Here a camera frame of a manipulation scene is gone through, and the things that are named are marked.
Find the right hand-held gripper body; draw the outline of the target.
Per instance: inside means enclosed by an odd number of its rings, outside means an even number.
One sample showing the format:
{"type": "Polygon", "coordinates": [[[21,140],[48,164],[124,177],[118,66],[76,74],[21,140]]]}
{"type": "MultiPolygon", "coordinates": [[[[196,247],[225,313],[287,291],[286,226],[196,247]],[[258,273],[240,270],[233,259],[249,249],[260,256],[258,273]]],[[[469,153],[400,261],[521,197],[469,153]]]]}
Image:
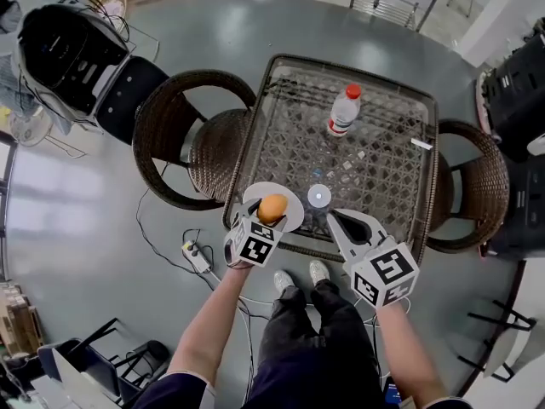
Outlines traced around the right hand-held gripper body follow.
{"type": "Polygon", "coordinates": [[[398,302],[411,294],[419,268],[405,242],[391,236],[375,248],[352,256],[343,264],[349,287],[374,309],[398,302]]]}

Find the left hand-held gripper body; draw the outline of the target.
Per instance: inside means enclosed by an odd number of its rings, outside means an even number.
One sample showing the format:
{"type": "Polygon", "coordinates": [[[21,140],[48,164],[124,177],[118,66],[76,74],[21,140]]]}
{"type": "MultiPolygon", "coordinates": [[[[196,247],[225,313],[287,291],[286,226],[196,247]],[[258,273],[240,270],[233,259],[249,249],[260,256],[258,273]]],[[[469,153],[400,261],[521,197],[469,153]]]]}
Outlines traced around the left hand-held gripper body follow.
{"type": "Polygon", "coordinates": [[[253,215],[231,228],[224,240],[226,264],[230,267],[239,264],[265,267],[283,235],[283,229],[273,229],[271,225],[261,223],[253,215]]]}

